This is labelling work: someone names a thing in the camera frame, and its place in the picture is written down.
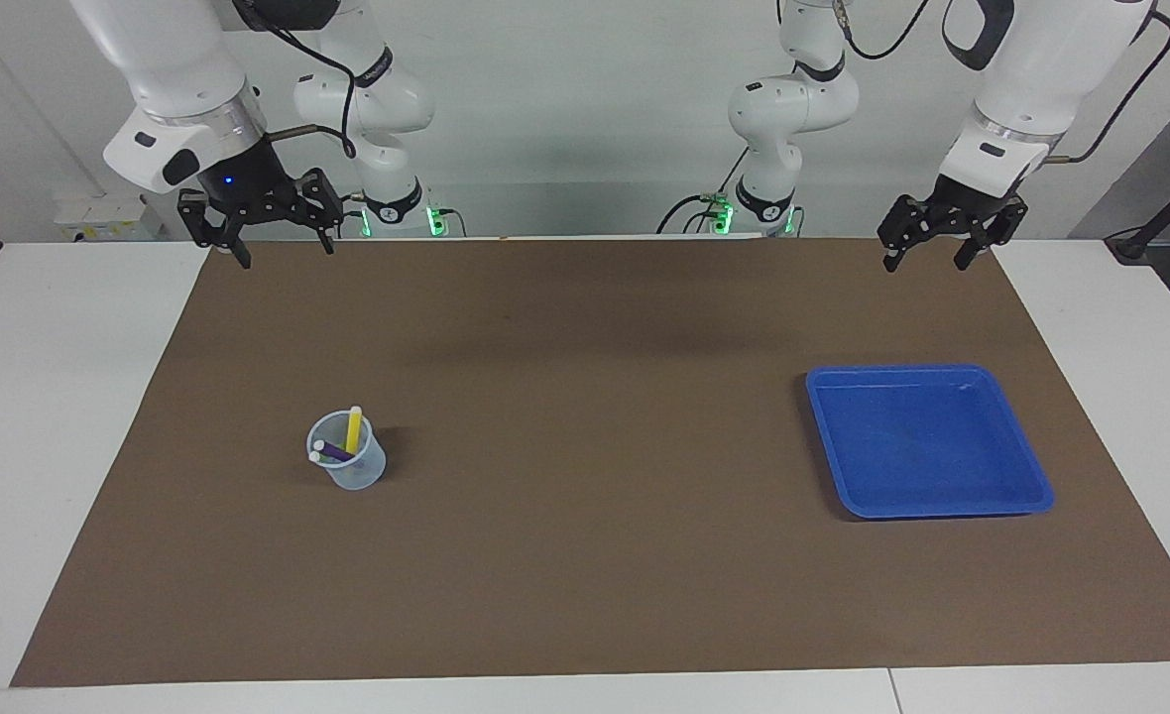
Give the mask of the black stand pole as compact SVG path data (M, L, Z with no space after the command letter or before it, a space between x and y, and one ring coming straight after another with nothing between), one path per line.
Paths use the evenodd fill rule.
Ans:
M1170 202L1159 208L1144 224L1133 226L1130 229L1119 229L1114 234L1103 239L1103 243L1112 252L1112 256L1121 265L1138 265L1144 258L1148 247L1161 232L1170 226Z

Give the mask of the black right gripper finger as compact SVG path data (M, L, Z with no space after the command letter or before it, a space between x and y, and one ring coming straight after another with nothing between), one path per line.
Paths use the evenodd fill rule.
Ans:
M326 256L332 256L345 221L345 200L322 169L309 169L292 181L292 188L288 221L312 229Z
M253 266L252 253L246 248L245 240L241 239L241 231L248 225L240 210L233 211L232 215L218 212L223 217L221 225L209 222L207 213L209 211L209 197L198 188L178 190L178 217L190 232L192 243L201 248L214 248L230 254L245 270L250 270Z

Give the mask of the blue plastic tray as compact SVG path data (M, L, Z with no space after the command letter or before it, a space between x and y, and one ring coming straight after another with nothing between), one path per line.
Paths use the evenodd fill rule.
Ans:
M840 502L865 520L1044 514L1055 492L973 363L826 366L804 380Z

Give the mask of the clear plastic cup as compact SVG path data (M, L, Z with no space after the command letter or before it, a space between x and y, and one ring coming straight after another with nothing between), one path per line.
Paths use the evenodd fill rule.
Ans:
M328 413L328 416L323 416L314 424L305 440L308 456L309 452L311 452L312 442L318 439L333 442L336 446L343 448L349 410ZM372 430L369 418L363 412L360 449L358 453L355 453L353 460L344 464L322 460L319 464L314 465L321 467L322 471L326 471L333 485L337 485L340 489L363 490L369 485L376 485L377 480L385 473L387 462L386 452L383 449L381 442L378 442L376 430Z

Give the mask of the brown table mat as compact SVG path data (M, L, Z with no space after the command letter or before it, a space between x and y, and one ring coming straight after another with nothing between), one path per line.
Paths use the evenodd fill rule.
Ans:
M11 682L1170 660L1170 557L993 258L866 240L205 259ZM870 523L804 379L975 363L1051 512ZM307 455L358 404L387 467Z

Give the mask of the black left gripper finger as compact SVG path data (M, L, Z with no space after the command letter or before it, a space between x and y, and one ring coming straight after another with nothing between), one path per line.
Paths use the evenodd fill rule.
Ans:
M885 270L897 272L908 250L942 234L947 217L947 202L899 195L878 226L878 240L885 249Z
M961 249L954 254L957 270L969 270L976 258L983 256L996 245L1009 243L1026 212L1028 204L1023 198L1010 198L994 215L961 218L962 234L966 238Z

